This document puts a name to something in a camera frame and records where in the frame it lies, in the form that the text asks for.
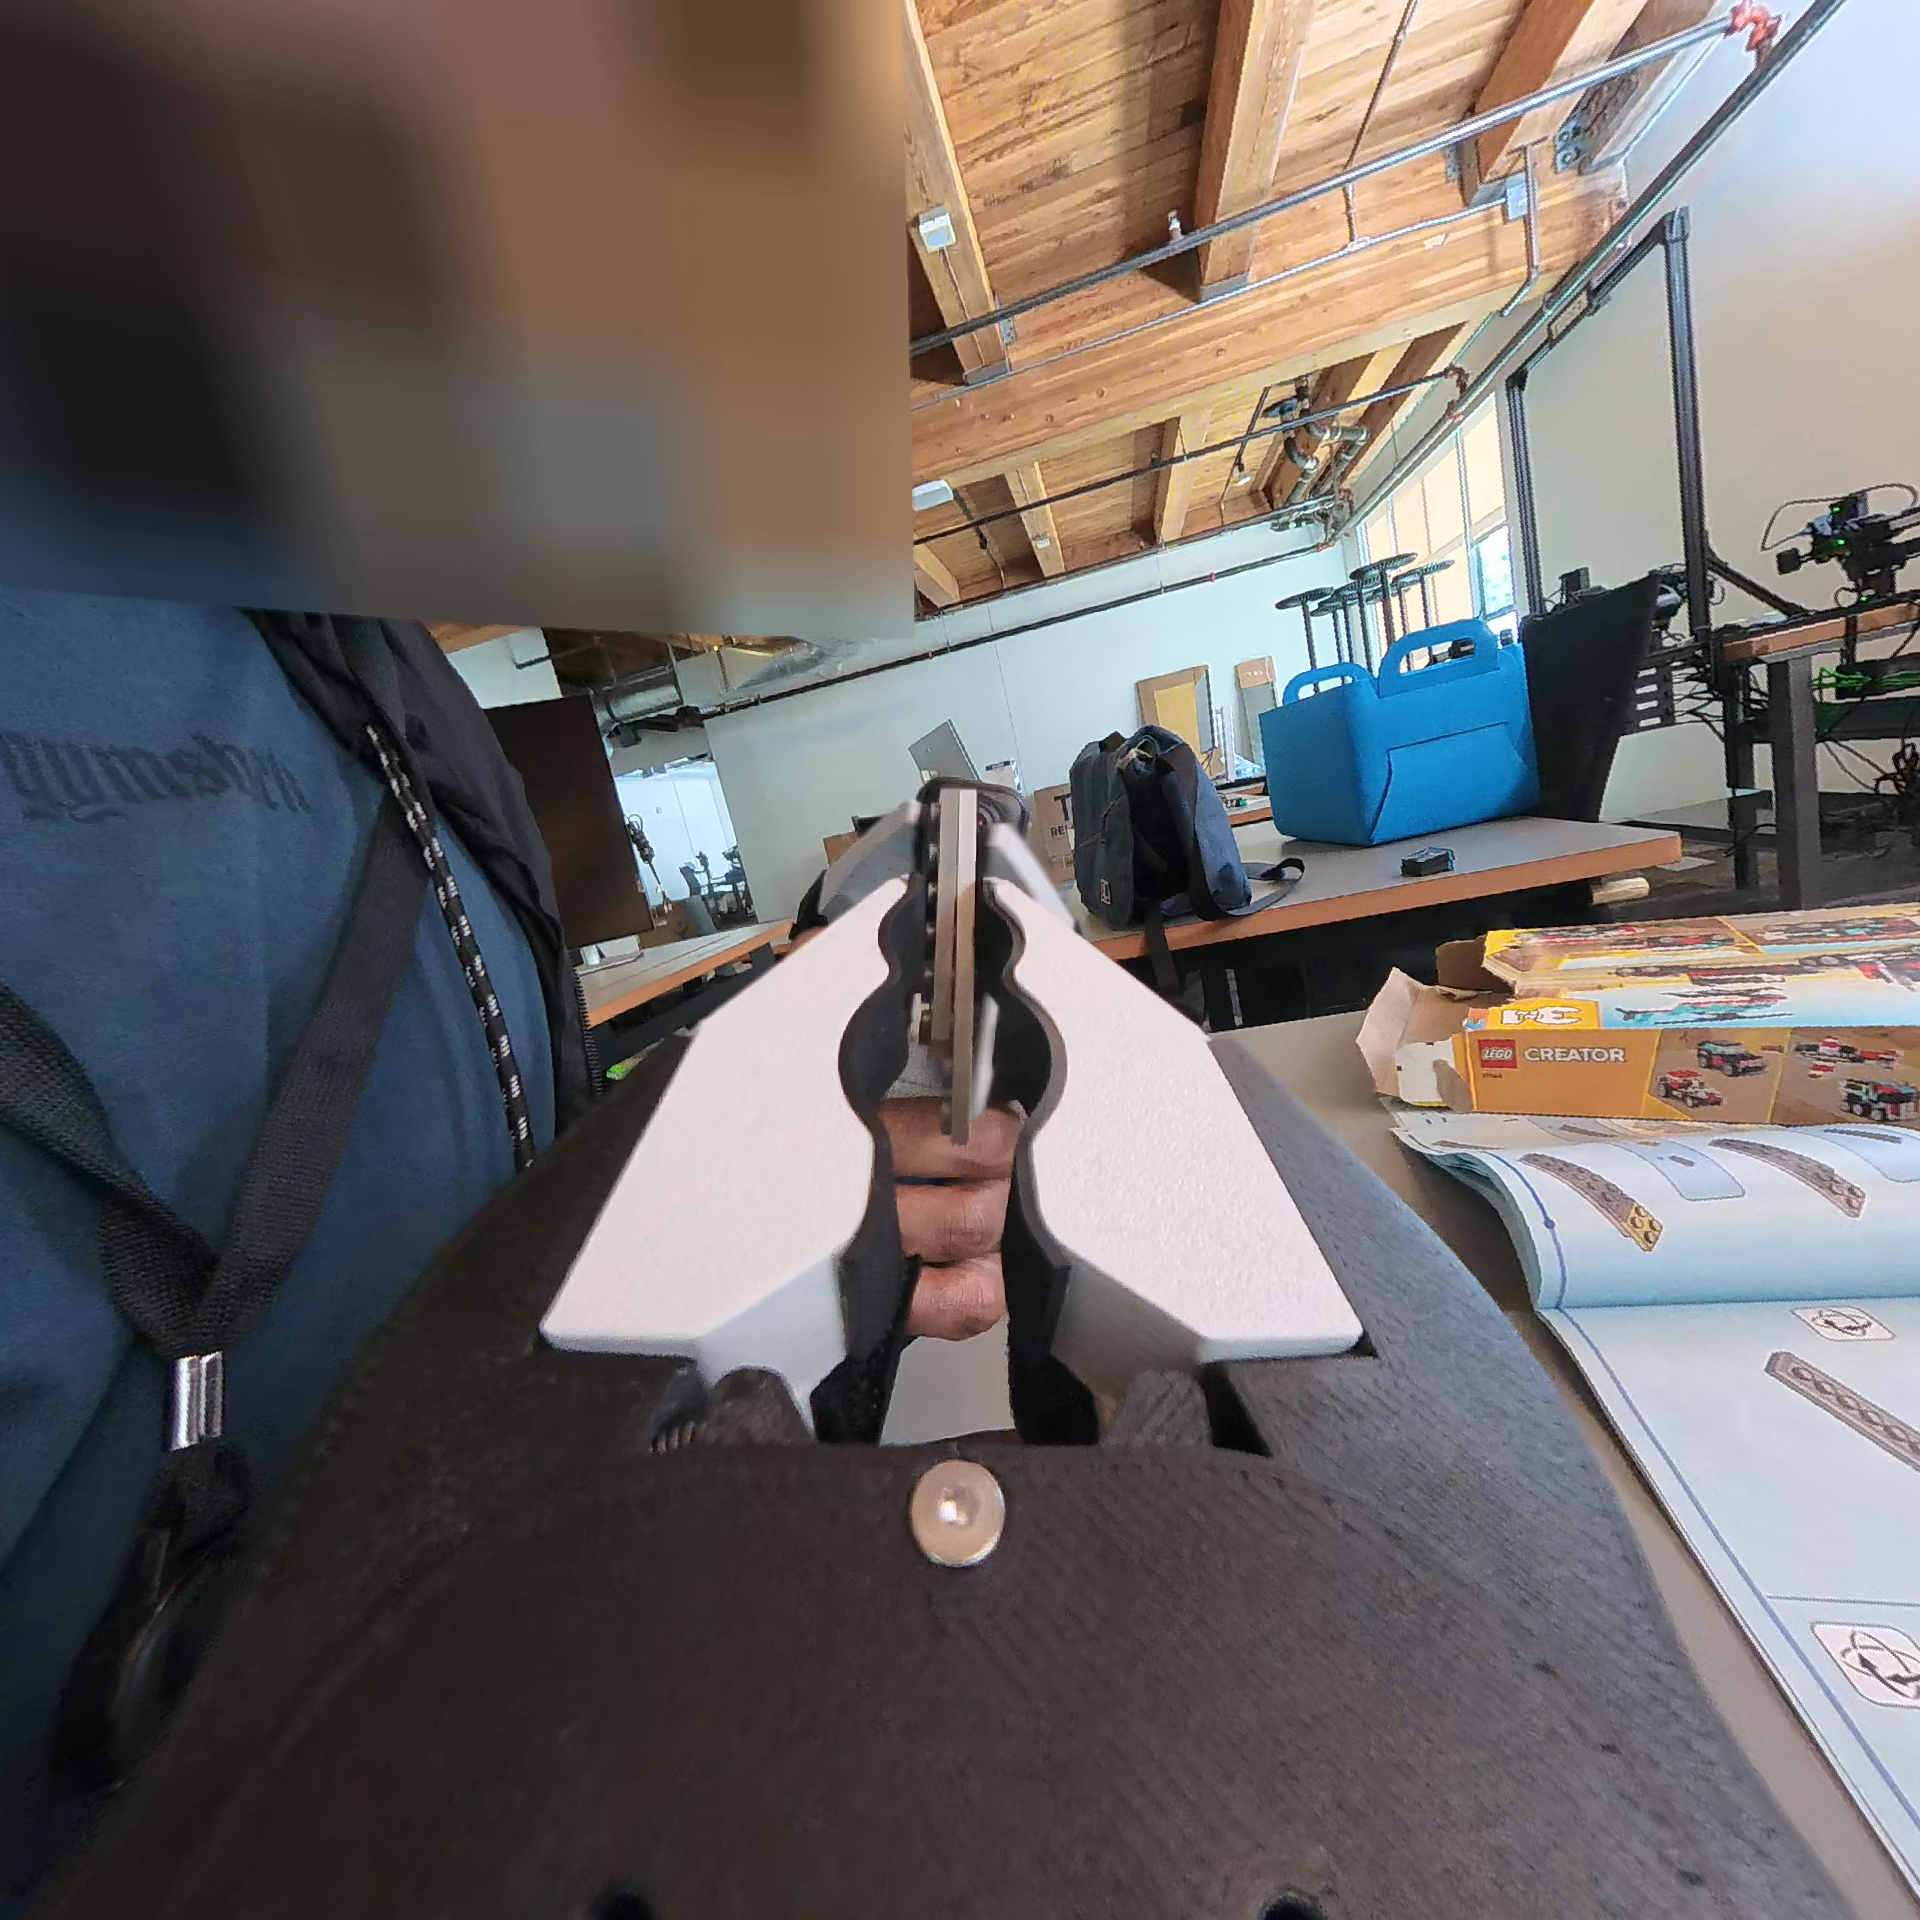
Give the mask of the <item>yellow toy set box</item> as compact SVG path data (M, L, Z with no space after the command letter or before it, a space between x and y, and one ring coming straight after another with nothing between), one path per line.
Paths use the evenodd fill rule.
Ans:
M1916 1128L1918 907L1493 930L1393 972L1378 1093L1460 1114Z

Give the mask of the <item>black office chair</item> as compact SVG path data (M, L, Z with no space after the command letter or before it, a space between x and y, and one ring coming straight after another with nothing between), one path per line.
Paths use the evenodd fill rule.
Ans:
M486 715L541 827L568 945L651 931L653 907L588 696L494 706Z

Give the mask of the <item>black felt bag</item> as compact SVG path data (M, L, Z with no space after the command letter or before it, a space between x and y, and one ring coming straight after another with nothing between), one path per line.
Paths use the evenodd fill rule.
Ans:
M1600 819L1619 742L1635 717L1639 680L1681 608L1668 574L1654 569L1522 617L1538 815Z

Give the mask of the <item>dark blue backpack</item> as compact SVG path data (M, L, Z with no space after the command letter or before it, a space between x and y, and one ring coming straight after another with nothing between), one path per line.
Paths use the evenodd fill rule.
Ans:
M1213 777L1174 731L1146 725L1091 742L1069 788L1074 886L1108 928L1230 920L1281 901L1305 878L1305 862L1285 857L1260 874L1275 886L1256 891Z

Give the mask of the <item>wooden top equipment table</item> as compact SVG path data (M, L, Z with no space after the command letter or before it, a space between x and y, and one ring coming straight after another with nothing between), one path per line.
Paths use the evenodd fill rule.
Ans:
M1820 654L1916 622L1916 590L1864 605L1740 622L1716 627L1712 647L1722 665L1763 665L1773 774L1773 829L1780 903L1816 907L1824 899L1814 663Z

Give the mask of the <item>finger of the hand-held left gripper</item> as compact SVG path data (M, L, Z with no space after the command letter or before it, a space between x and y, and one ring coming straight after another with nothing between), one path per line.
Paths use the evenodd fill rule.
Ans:
M974 875L983 889L988 881L1002 881L1030 899L1065 899L1057 878L1032 850L1024 829L999 818L977 829Z
M819 888L819 914L832 923L889 879L927 879L938 868L938 800L910 800L877 818L835 856Z

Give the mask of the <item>blue felt tote bag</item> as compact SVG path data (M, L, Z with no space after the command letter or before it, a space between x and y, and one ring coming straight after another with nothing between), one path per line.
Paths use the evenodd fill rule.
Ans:
M1480 620L1294 676L1260 714L1271 818L1285 835L1370 847L1532 812L1540 800L1520 644Z

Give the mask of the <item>person's black hooded jacket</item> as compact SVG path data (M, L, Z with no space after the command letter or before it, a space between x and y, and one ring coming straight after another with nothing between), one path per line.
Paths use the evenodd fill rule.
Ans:
M587 1027L565 942L555 865L527 790L486 710L417 620L250 608L278 665L370 772L380 724L438 824L454 829L513 912L541 977L561 1133L594 1100Z

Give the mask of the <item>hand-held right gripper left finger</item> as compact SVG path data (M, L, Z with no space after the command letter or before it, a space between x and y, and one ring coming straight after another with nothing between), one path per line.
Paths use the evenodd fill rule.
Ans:
M773 1372L820 1437L881 1440L914 1280L879 1109L919 986L921 881L891 878L704 1020L543 1338Z

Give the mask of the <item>black badge reel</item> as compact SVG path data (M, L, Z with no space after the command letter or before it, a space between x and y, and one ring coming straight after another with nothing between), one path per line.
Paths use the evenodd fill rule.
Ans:
M248 1504L235 1440L208 1437L158 1463L120 1580L61 1698L54 1763L69 1783L114 1787L158 1740L221 1623Z

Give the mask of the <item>grey desk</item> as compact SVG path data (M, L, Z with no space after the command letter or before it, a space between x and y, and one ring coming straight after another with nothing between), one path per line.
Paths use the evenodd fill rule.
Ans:
M1229 1066L1256 1067L1290 1091L1421 1214L1501 1305L1600 1461L1696 1679L1778 1812L1835 1880L1848 1914L1915 1918L1916 1894L1898 1864L1778 1689L1632 1456L1620 1448L1573 1357L1530 1308L1518 1252L1493 1207L1449 1171L1394 1142L1358 1050L1358 1027L1358 1014L1249 1025L1227 1034L1222 1050Z

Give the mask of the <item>orange edged grey table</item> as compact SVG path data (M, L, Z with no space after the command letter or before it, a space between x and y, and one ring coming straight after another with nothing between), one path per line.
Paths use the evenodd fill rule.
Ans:
M1509 818L1439 835L1337 845L1237 827L1252 878L1297 856L1285 897L1227 921L1179 921L1169 963L1215 1032L1364 1010L1391 972L1434 981L1439 947L1501 928L1568 926L1594 914L1592 886L1681 857L1671 829ZM1405 878L1405 854L1451 847L1449 875Z

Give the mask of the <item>wood edged office table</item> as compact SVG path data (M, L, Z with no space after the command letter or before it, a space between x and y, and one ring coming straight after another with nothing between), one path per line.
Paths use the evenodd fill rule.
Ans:
M583 967L588 1027L599 1042L615 1043L660 1018L675 1022L684 1002L712 997L716 981L730 984L738 973L771 966L790 931L790 920L730 926Z

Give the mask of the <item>black metal frame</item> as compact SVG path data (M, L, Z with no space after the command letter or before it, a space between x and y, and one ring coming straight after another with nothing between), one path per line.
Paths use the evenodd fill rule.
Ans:
M1687 612L1692 654L1718 701L1726 784L1726 844L1732 852L1732 879L1743 891L1761 875L1753 847L1756 807L1743 795L1754 774L1754 752L1747 742L1747 694L1735 670L1722 662L1714 627L1712 579L1716 554L1708 524L1707 456L1701 420L1701 377L1695 333L1691 276L1691 210L1668 210L1659 228L1632 243L1624 258L1585 283L1588 307L1600 305L1650 251L1659 250L1664 271L1672 415L1679 463L1679 508L1685 543ZM1527 440L1527 381L1550 345L1530 350L1502 383L1505 427L1510 451L1509 525L1517 536L1522 605L1528 616L1548 608L1543 576L1538 513L1534 505L1530 450Z

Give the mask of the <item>grey toy brick plate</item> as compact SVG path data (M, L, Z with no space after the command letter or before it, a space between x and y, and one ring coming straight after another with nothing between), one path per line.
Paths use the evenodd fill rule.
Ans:
M972 1139L977 1082L977 942L980 906L980 792L949 781L935 803L933 947L927 1043L949 1067L945 1132L956 1145Z

